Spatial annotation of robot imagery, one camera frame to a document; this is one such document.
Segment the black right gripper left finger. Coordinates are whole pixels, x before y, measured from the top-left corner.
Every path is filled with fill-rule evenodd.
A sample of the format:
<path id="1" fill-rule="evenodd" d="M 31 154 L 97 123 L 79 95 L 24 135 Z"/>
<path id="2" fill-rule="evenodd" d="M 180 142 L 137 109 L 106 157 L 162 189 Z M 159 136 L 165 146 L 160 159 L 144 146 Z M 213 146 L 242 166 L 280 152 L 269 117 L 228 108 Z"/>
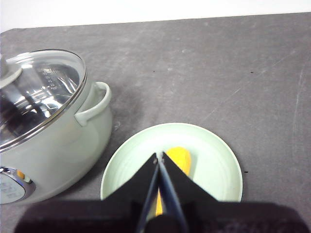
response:
<path id="1" fill-rule="evenodd" d="M 121 187 L 104 199 L 103 233 L 139 233 L 156 195 L 158 159 L 153 153 Z"/>

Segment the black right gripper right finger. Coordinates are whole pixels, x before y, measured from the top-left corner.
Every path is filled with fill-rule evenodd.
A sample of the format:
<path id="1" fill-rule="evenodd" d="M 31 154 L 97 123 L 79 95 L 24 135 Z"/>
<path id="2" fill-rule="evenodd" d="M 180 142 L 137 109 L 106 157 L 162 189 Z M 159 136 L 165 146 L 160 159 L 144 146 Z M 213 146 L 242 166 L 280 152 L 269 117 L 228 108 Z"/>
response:
<path id="1" fill-rule="evenodd" d="M 165 152 L 158 162 L 164 214 L 177 221 L 182 233 L 202 233 L 204 217 L 199 208 L 217 200 L 192 181 Z"/>

